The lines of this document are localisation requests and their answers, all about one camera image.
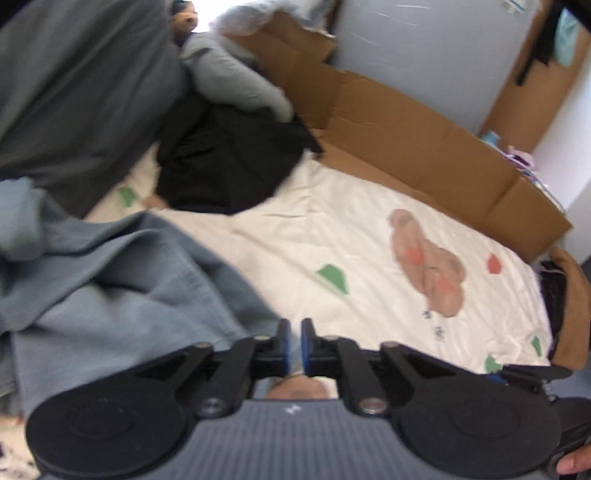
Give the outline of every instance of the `screw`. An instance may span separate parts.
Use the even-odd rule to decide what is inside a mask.
[[[380,415],[388,409],[388,404],[381,398],[364,398],[359,402],[359,408],[367,415]]]
[[[206,398],[201,402],[199,412],[205,417],[217,417],[226,408],[226,403],[220,398]]]

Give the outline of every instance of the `bright light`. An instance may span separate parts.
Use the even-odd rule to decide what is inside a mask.
[[[199,15],[199,25],[194,32],[206,32],[209,24],[228,8],[241,5],[244,0],[192,0]]]

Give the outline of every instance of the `cartoon bear print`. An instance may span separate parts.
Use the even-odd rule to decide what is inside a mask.
[[[411,212],[395,210],[389,221],[394,257],[413,287],[425,295],[427,308],[455,317],[464,305],[466,270],[460,259],[427,240]]]

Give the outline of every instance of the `cardboard box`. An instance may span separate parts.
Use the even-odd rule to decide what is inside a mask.
[[[323,162],[412,196],[531,262],[572,226],[499,152],[430,108],[322,61],[334,39],[277,13],[233,37],[260,59],[295,111],[322,131]]]

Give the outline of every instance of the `blue denim garment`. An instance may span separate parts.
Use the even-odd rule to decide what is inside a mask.
[[[14,362],[27,414],[60,391],[277,323],[235,270],[161,218],[86,223],[29,179],[0,182],[0,333],[12,345],[0,362]],[[14,382],[1,367],[0,394]]]

